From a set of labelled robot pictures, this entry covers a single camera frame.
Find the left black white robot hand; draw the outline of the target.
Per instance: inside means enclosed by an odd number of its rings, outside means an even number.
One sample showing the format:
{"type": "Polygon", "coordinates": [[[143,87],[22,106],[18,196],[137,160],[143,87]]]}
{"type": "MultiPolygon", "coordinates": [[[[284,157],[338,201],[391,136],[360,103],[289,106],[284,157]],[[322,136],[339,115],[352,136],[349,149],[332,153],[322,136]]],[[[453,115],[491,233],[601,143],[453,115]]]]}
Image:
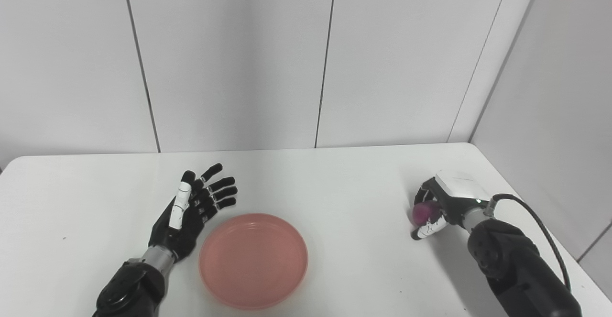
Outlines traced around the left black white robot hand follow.
{"type": "Polygon", "coordinates": [[[201,175],[184,172],[175,197],[152,227],[149,247],[163,247],[175,262],[193,252],[205,224],[220,210],[237,203],[234,177],[213,180],[221,171],[223,165],[216,163],[201,175]]]}

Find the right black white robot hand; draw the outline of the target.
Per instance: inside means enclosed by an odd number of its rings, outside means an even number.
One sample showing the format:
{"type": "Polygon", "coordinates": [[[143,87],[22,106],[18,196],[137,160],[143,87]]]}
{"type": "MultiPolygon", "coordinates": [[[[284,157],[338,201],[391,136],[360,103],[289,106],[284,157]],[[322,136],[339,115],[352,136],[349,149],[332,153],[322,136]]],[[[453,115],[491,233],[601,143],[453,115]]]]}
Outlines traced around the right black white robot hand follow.
{"type": "Polygon", "coordinates": [[[490,195],[469,174],[439,171],[423,182],[417,193],[411,218],[414,240],[429,237],[447,225],[460,226],[468,232],[481,222],[491,219],[485,214],[490,195]]]}

